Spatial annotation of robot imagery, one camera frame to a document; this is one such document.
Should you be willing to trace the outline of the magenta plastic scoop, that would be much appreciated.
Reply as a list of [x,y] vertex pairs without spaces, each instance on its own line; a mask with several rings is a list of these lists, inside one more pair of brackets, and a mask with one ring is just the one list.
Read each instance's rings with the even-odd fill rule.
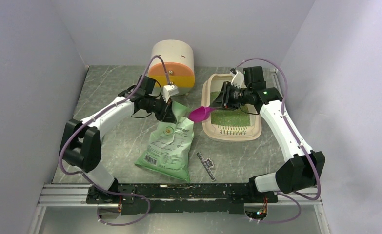
[[210,117],[211,113],[217,110],[218,108],[201,106],[192,111],[189,114],[188,118],[193,122],[202,122],[204,120],[207,120]]

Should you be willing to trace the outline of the green litter bag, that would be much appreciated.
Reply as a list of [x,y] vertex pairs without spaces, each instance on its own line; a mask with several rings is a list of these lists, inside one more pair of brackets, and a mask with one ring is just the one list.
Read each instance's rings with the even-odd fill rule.
[[188,107],[174,101],[172,110],[177,122],[159,122],[150,135],[146,151],[135,165],[189,182],[188,160],[194,122],[185,116],[189,112]]

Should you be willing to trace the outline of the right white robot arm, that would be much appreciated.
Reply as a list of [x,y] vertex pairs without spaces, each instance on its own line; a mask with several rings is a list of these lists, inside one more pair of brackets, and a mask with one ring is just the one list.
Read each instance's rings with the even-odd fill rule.
[[282,94],[275,87],[268,87],[261,66],[230,70],[231,81],[222,84],[218,97],[211,108],[237,110],[252,105],[274,134],[284,157],[284,164],[271,174],[257,175],[249,179],[251,186],[247,196],[258,202],[266,192],[296,192],[320,185],[325,156],[315,151],[304,140],[288,112]]

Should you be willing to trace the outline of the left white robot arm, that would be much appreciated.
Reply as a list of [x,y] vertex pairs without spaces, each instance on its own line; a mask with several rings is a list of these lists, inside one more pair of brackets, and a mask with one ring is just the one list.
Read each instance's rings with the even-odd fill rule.
[[76,168],[95,188],[98,198],[111,203],[121,196],[119,182],[101,163],[103,137],[123,119],[144,110],[154,114],[160,122],[177,123],[171,97],[178,93],[173,83],[160,86],[160,93],[152,95],[158,82],[148,76],[140,76],[138,83],[120,92],[117,97],[95,114],[82,120],[67,121],[59,152],[58,166],[66,175],[71,175],[63,163]]

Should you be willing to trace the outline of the beige litter box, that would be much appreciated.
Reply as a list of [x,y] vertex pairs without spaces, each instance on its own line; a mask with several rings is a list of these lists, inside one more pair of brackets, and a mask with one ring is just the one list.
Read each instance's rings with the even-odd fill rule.
[[[208,106],[218,95],[225,81],[231,81],[230,74],[212,74],[202,88],[202,106]],[[202,122],[205,134],[217,141],[245,142],[259,138],[262,132],[261,117],[251,115],[254,106],[245,105],[235,111],[221,110]]]

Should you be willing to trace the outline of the beige orange drawer cabinet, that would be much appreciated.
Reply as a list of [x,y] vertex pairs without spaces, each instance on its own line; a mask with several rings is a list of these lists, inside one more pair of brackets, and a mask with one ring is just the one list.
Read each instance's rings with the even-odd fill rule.
[[164,63],[158,58],[154,59],[147,76],[157,80],[160,85],[166,85],[165,66],[170,81],[178,87],[178,95],[189,93],[195,85],[194,53],[191,46],[180,40],[162,40],[152,48],[151,56],[154,55],[160,56]]

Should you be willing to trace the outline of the black mounting rail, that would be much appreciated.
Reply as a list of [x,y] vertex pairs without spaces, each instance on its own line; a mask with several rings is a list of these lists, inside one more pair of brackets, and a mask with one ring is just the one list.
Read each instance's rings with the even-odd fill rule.
[[121,215],[150,213],[228,212],[244,214],[245,205],[278,202],[273,192],[260,193],[249,183],[119,184],[122,196],[107,195],[91,186],[86,203],[117,207]]

